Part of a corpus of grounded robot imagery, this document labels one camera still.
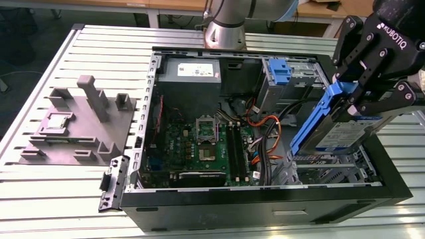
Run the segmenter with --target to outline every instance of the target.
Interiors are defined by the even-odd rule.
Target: black connector
[[[141,148],[141,142],[143,142],[143,138],[137,136],[136,137],[135,148]]]

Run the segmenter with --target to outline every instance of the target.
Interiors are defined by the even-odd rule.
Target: red wire
[[[160,124],[161,124],[163,109],[164,109],[164,96],[161,96],[161,110],[160,110],[160,116],[159,116],[159,120],[157,120],[157,125],[155,126],[155,133],[153,133],[153,138],[152,138],[151,144],[153,144],[156,136],[157,136],[159,127],[160,127]]]

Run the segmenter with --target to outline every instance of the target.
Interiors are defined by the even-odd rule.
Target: table leg
[[[335,38],[335,36],[336,36],[336,34],[337,34],[339,30],[340,30],[343,21],[344,21],[344,19],[333,19],[332,20],[332,23],[328,25],[324,37]]]
[[[157,9],[147,9],[151,28],[160,28],[160,11]]]
[[[62,10],[55,10],[55,9],[51,9],[51,12],[52,12],[52,15],[54,15],[54,18],[55,19],[60,19],[62,18]]]

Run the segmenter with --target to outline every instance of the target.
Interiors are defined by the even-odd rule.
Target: aluminum table
[[[54,87],[76,86],[80,75],[93,75],[107,96],[145,95],[152,46],[203,47],[192,30],[87,25],[74,29],[0,142],[0,238],[411,238],[425,235],[425,123],[424,115],[404,115],[380,131],[380,139],[413,198],[373,209],[340,224],[208,231],[143,232],[120,213],[97,213],[100,178],[107,167],[18,165],[22,149],[44,118]],[[247,34],[248,50],[332,55],[336,40]],[[136,112],[133,120],[140,119]],[[128,136],[127,145],[133,145]]]

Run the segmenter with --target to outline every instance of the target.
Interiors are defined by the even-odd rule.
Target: black cable
[[[216,17],[219,16],[219,13],[221,11],[221,8],[223,8],[223,5],[224,5],[224,0],[221,0],[221,3],[220,3],[220,6],[219,6],[219,9],[217,9],[217,12],[215,13],[215,16],[212,17],[212,19],[209,20],[209,22],[205,22],[205,23],[201,23],[200,25],[195,25],[195,30],[197,29],[197,26],[205,26],[208,24],[212,23],[212,21],[216,19]]]
[[[192,16],[192,18],[191,18],[191,20],[189,20],[188,24],[187,24],[187,25],[184,25],[184,26],[180,26],[180,28],[187,27],[187,26],[191,24],[191,22],[192,22],[193,18],[195,18],[195,16]]]
[[[295,103],[289,104],[284,110],[280,112],[277,118],[279,118],[279,121],[283,121],[285,116],[293,111],[293,109],[296,109],[300,105],[303,105],[304,103],[307,102],[311,102],[311,101],[319,101],[320,99],[319,98],[305,98],[303,100],[299,100],[296,101]],[[259,144],[259,148],[261,149],[261,152],[259,151],[259,156],[260,156],[260,162],[261,162],[261,168],[263,168],[263,164],[265,166],[265,169],[264,169],[264,173],[265,173],[265,176],[264,176],[264,183],[265,183],[265,186],[271,185],[272,184],[272,178],[271,178],[271,175],[272,175],[272,167],[271,167],[271,162],[269,162],[269,158],[268,158],[268,154],[267,154],[267,139],[268,139],[268,136],[271,135],[272,131],[273,131],[273,128],[275,128],[276,124],[272,123],[269,126],[268,126],[268,129],[265,131],[265,135],[263,136],[263,139],[261,139],[261,142]]]
[[[179,23],[176,23],[176,22],[173,21],[173,18],[172,18],[169,15],[165,15],[165,16],[167,16],[168,20],[169,20],[171,22],[173,22],[173,24],[176,24],[176,25],[180,27],[180,29],[183,29],[184,27],[187,27],[187,26],[191,24],[191,22],[192,22],[192,20],[193,20],[193,18],[195,18],[195,16],[192,16],[189,22],[188,22],[185,25],[181,26]]]
[[[260,144],[257,144],[257,152],[259,152],[259,155],[260,155],[260,153],[261,153],[261,146],[260,146]],[[260,182],[259,182],[259,185],[260,185],[260,186],[264,186],[265,163],[264,163],[264,160],[261,160],[261,157],[260,157],[260,165],[261,165],[261,168],[260,168]]]

